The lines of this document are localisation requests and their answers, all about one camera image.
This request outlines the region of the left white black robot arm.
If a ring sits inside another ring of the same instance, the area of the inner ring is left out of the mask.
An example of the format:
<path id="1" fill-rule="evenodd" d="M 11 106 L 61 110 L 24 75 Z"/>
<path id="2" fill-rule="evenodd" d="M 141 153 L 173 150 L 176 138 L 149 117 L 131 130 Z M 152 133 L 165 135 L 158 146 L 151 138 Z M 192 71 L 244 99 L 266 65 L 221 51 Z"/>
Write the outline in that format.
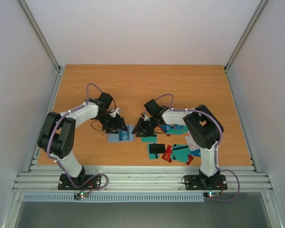
<path id="1" fill-rule="evenodd" d="M 111 103 L 115 103 L 113 97 L 102 92 L 97 99 L 88 98 L 78 107 L 62 113 L 50 112 L 45 118 L 38 147 L 58 164 L 62 170 L 61 177 L 75 189 L 83 188 L 89 181 L 84 167 L 72 152 L 76 128 L 89 120 L 96 120 L 107 134 L 128 131 L 119 114 L 120 109 L 114 105 L 114 109 L 109 110 Z"/>

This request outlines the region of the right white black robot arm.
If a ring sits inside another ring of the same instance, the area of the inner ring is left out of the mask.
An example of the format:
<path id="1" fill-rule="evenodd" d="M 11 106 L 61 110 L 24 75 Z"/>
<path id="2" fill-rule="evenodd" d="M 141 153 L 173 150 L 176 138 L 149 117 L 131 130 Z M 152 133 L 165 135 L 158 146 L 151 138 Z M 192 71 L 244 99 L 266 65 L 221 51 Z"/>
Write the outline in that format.
<path id="1" fill-rule="evenodd" d="M 200 147 L 199 182 L 205 189 L 213 187 L 220 175 L 218 146 L 222 141 L 224 129 L 209 109 L 205 105 L 194 109 L 175 109 L 159 106 L 154 99 L 144 107 L 150 117 L 142 114 L 132 134 L 136 137 L 149 137 L 154 135 L 154 129 L 160 125 L 186 126 L 194 142 Z"/>

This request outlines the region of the blue visa card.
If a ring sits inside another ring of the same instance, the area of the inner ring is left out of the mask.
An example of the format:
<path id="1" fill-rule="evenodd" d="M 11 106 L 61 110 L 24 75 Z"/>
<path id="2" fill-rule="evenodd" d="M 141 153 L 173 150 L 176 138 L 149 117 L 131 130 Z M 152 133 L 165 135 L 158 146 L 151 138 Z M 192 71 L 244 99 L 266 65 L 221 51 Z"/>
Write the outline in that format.
<path id="1" fill-rule="evenodd" d="M 130 140 L 130 134 L 129 131 L 119 131 L 119 141 L 129 141 Z"/>

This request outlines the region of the pink leather card holder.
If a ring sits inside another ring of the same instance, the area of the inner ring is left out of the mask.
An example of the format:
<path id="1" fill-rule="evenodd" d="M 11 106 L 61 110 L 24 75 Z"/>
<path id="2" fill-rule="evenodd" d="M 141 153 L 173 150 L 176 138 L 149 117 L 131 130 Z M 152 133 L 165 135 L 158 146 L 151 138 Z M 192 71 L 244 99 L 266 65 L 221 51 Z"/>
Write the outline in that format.
<path id="1" fill-rule="evenodd" d="M 127 131 L 119 131 L 118 134 L 109 133 L 106 134 L 109 143 L 127 143 L 134 141 L 134 135 L 132 134 L 133 125 L 127 125 Z"/>

